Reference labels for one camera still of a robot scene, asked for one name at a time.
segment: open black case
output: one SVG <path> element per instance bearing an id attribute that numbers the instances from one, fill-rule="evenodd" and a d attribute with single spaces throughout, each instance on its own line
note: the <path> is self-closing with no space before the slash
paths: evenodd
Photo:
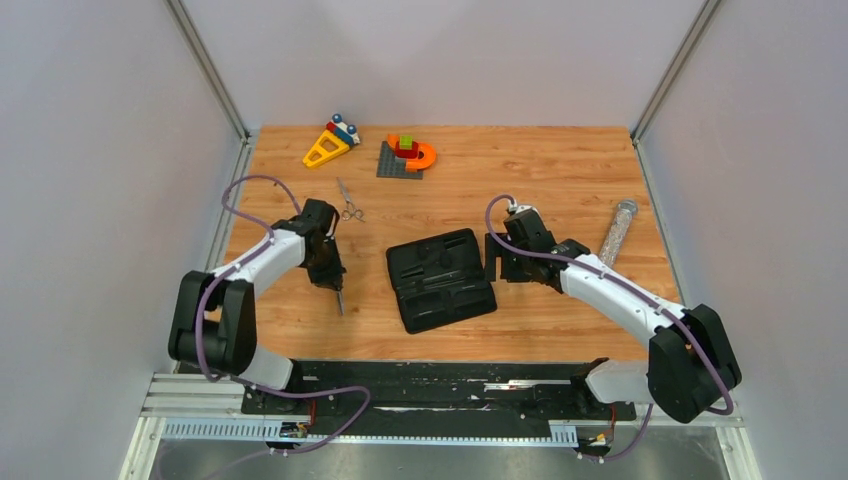
<path id="1" fill-rule="evenodd" d="M 470 228 L 386 250 L 389 278 L 408 333 L 494 312 L 480 248 Z"/>

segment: white wall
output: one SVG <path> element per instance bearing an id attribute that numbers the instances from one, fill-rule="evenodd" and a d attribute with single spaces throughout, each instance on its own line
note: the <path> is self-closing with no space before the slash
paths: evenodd
<path id="1" fill-rule="evenodd" d="M 245 121 L 629 125 L 703 0 L 186 0 Z"/>
<path id="2" fill-rule="evenodd" d="M 724 318 L 765 478 L 844 478 L 848 3 L 725 3 L 648 167 L 689 300 Z"/>
<path id="3" fill-rule="evenodd" d="M 0 14 L 0 478 L 115 478 L 235 135 L 160 1 Z"/>

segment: gray floor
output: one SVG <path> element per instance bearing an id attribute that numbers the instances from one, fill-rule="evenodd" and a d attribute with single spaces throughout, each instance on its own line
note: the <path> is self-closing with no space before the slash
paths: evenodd
<path id="1" fill-rule="evenodd" d="M 634 428 L 616 430 L 616 443 L 629 443 Z M 224 441 L 163 443 L 164 480 L 201 479 L 229 462 L 264 449 L 264 444 Z M 150 477 L 156 479 L 154 470 Z M 497 480 L 497 479 L 727 479 L 721 450 L 710 428 L 656 427 L 627 458 L 594 465 L 555 448 L 417 447 L 328 445 L 301 456 L 261 457 L 217 479 L 298 480 Z"/>

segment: wooden surface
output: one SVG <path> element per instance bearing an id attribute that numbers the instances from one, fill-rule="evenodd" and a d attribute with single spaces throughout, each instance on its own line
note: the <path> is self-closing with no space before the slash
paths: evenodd
<path id="1" fill-rule="evenodd" d="M 322 127 L 264 128 L 250 173 L 285 181 L 301 203 L 308 197 L 339 210 L 345 182 L 366 222 L 340 222 L 337 233 L 346 313 L 335 293 L 313 287 L 306 271 L 284 275 L 257 303 L 259 341 L 292 358 L 457 361 L 587 361 L 599 356 L 642 359 L 624 330 L 580 301 L 539 284 L 495 283 L 498 310 L 417 335 L 407 334 L 389 285 L 388 247 L 470 227 L 483 255 L 483 212 L 499 193 L 535 205 L 557 240 L 574 238 L 597 251 L 624 198 L 639 203 L 615 269 L 666 298 L 676 299 L 665 250 L 627 130 L 541 127 L 361 127 L 363 144 L 309 170 L 301 159 Z M 412 134 L 439 158 L 423 180 L 375 176 L 388 133 Z M 294 210 L 271 182 L 248 182 L 241 208 L 273 222 Z M 494 215 L 502 226 L 506 203 Z M 227 253 L 232 260 L 263 235 L 237 219 Z"/>

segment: red toy block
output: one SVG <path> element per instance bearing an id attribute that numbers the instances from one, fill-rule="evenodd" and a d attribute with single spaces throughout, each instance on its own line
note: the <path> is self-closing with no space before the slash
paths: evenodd
<path id="1" fill-rule="evenodd" d="M 400 158 L 418 158 L 418 142 L 412 142 L 412 148 L 410 150 L 401 150 L 400 142 L 397 142 L 392 150 Z"/>

